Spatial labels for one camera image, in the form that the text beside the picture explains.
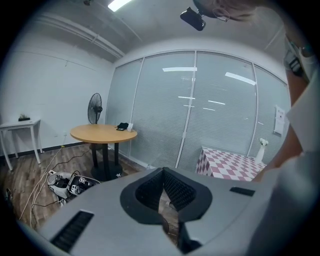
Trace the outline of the black standing fan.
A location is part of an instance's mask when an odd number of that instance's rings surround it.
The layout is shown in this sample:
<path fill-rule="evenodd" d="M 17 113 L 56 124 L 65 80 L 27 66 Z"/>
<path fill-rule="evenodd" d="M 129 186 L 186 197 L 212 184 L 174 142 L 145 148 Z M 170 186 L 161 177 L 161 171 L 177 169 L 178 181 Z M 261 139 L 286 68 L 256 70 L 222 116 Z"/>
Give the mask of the black standing fan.
<path fill-rule="evenodd" d="M 101 112 L 103 111 L 102 107 L 102 98 L 99 93 L 95 93 L 90 98 L 87 108 L 87 118 L 91 124 L 96 125 L 100 118 Z"/>

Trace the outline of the white vase with flowers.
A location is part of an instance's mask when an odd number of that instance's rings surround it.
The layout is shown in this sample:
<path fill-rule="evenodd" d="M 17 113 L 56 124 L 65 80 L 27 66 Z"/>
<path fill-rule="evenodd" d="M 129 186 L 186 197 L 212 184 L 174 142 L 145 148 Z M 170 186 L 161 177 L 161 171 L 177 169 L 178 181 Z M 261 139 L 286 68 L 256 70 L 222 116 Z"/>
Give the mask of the white vase with flowers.
<path fill-rule="evenodd" d="M 264 138 L 260 138 L 259 143 L 260 143 L 260 148 L 258 150 L 258 153 L 257 153 L 255 159 L 254 159 L 257 164 L 262 163 L 262 160 L 263 160 L 263 157 L 265 154 L 265 150 L 266 150 L 266 146 L 269 144 L 269 142 Z"/>

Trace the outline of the white paper notice holder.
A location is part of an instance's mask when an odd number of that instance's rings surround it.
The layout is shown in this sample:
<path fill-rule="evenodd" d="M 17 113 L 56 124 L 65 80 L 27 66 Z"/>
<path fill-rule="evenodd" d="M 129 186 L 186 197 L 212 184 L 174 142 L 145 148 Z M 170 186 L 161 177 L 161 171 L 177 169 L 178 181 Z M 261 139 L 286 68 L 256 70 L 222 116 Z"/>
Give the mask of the white paper notice holder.
<path fill-rule="evenodd" d="M 285 129 L 286 112 L 278 105 L 275 105 L 274 108 L 275 108 L 275 115 L 274 115 L 273 132 L 275 134 L 282 136 Z"/>

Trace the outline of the round wooden pedestal table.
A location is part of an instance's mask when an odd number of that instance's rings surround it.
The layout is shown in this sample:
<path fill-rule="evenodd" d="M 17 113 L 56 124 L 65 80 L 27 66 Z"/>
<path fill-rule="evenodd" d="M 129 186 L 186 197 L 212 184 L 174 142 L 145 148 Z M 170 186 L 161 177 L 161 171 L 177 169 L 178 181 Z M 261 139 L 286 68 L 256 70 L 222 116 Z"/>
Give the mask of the round wooden pedestal table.
<path fill-rule="evenodd" d="M 110 124 L 86 124 L 70 130 L 74 139 L 91 144 L 94 179 L 106 182 L 121 177 L 123 168 L 119 163 L 119 143 L 133 140 L 138 133 L 120 131 Z"/>

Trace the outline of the person's eyeglasses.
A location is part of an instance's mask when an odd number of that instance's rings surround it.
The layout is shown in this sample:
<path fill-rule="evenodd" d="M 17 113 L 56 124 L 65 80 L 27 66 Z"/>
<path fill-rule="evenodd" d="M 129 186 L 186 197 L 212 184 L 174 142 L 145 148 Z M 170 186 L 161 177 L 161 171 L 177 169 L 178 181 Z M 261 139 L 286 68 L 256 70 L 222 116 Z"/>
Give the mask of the person's eyeglasses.
<path fill-rule="evenodd" d="M 231 18 L 229 12 L 224 8 L 214 8 L 212 10 L 212 14 L 215 19 L 218 19 L 223 22 L 227 22 Z"/>

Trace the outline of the long ceiling light panel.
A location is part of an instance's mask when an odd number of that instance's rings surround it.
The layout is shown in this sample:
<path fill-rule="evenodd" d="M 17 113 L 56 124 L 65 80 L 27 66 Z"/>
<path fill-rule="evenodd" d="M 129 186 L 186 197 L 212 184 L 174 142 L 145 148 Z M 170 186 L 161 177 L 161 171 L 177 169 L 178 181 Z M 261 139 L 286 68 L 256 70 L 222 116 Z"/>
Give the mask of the long ceiling light panel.
<path fill-rule="evenodd" d="M 110 4 L 108 4 L 108 8 L 113 11 L 116 12 L 118 11 L 120 8 L 122 8 L 123 6 L 125 6 L 126 4 L 130 3 L 132 0 L 112 0 L 112 2 Z"/>

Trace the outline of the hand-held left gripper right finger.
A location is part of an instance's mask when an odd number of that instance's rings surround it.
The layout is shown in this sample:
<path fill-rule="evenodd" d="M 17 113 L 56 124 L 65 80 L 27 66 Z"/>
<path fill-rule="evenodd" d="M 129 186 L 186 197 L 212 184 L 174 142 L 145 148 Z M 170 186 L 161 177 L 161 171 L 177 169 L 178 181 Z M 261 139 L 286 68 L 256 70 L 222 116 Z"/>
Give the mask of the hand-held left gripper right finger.
<path fill-rule="evenodd" d="M 213 196 L 208 187 L 168 167 L 162 169 L 163 188 L 178 212 L 177 247 L 188 254 L 202 244 L 190 238 L 186 223 L 202 218 L 210 207 Z"/>

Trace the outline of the red white checkered tablecloth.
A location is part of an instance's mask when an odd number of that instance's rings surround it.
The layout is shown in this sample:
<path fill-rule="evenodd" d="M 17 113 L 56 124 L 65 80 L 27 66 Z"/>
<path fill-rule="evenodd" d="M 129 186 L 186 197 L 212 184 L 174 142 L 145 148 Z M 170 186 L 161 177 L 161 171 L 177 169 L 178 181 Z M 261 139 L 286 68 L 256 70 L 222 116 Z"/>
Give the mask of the red white checkered tablecloth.
<path fill-rule="evenodd" d="M 254 158 L 203 147 L 196 163 L 195 173 L 234 181 L 252 181 L 265 168 Z"/>

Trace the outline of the white side table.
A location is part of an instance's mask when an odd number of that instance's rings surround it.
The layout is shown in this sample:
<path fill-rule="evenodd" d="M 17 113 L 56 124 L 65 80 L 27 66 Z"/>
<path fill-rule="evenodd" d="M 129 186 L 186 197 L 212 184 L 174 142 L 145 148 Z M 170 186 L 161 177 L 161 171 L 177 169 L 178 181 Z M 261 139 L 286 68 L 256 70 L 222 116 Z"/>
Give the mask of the white side table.
<path fill-rule="evenodd" d="M 4 154 L 5 161 L 7 163 L 8 169 L 10 171 L 13 171 L 13 166 L 11 164 L 11 161 L 9 159 L 9 155 L 6 150 L 6 145 L 5 145 L 3 133 L 11 132 L 11 142 L 13 143 L 13 148 L 15 150 L 14 155 L 18 159 L 19 156 L 16 151 L 13 131 L 19 130 L 19 129 L 29 129 L 34 154 L 35 154 L 37 163 L 40 165 L 41 160 L 40 160 L 40 156 L 39 156 L 38 152 L 40 152 L 41 154 L 44 152 L 43 147 L 42 147 L 42 143 L 41 143 L 40 124 L 41 124 L 41 120 L 38 118 L 38 119 L 30 119 L 30 120 L 24 120 L 24 121 L 6 122 L 6 123 L 3 123 L 0 125 L 0 145 L 1 145 L 1 149 Z"/>

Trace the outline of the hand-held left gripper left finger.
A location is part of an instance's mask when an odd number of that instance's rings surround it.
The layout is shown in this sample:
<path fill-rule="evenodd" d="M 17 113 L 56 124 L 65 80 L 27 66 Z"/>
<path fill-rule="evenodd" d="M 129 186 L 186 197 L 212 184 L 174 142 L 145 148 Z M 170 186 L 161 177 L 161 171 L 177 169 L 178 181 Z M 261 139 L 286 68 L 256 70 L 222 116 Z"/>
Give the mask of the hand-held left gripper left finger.
<path fill-rule="evenodd" d="M 163 169 L 157 168 L 127 185 L 120 194 L 120 204 L 125 213 L 140 224 L 162 224 L 159 203 L 163 190 Z"/>

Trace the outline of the person's right forearm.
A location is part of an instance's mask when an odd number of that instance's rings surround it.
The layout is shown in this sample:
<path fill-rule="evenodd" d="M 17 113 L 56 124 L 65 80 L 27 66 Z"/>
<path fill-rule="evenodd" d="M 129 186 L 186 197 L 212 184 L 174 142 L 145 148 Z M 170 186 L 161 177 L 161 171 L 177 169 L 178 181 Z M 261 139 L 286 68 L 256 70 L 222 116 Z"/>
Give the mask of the person's right forearm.
<path fill-rule="evenodd" d="M 260 182 L 265 173 L 279 168 L 288 159 L 299 156 L 303 149 L 299 142 L 299 139 L 291 125 L 288 127 L 288 131 L 285 140 L 274 158 L 265 166 L 265 168 L 252 180 L 252 182 Z"/>

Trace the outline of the white ceiling pipes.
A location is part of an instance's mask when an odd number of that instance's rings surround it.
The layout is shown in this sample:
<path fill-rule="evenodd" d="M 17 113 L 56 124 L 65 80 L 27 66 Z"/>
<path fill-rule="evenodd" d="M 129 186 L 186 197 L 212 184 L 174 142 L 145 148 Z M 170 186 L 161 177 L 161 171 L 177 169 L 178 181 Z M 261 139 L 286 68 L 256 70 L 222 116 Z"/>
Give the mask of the white ceiling pipes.
<path fill-rule="evenodd" d="M 107 51 L 109 54 L 113 55 L 117 59 L 121 59 L 125 53 L 117 48 L 114 44 L 106 40 L 104 37 L 100 36 L 98 33 L 71 21 L 70 19 L 64 18 L 62 16 L 45 12 L 40 14 L 35 18 L 36 22 L 52 26 L 61 29 L 65 32 L 76 35 L 82 39 L 85 39 L 92 44 L 100 47 L 101 49 Z"/>

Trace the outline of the grey neck badge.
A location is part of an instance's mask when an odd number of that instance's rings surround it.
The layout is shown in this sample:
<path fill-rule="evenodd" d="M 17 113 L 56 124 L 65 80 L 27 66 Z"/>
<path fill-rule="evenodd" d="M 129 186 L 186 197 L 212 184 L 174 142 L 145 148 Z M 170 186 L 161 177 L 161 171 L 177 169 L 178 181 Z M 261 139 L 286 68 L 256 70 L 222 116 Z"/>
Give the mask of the grey neck badge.
<path fill-rule="evenodd" d="M 306 81 L 310 80 L 314 56 L 308 55 L 304 48 L 297 47 L 287 37 L 285 38 L 285 54 L 283 64 L 287 71 L 292 71 L 295 76 Z"/>

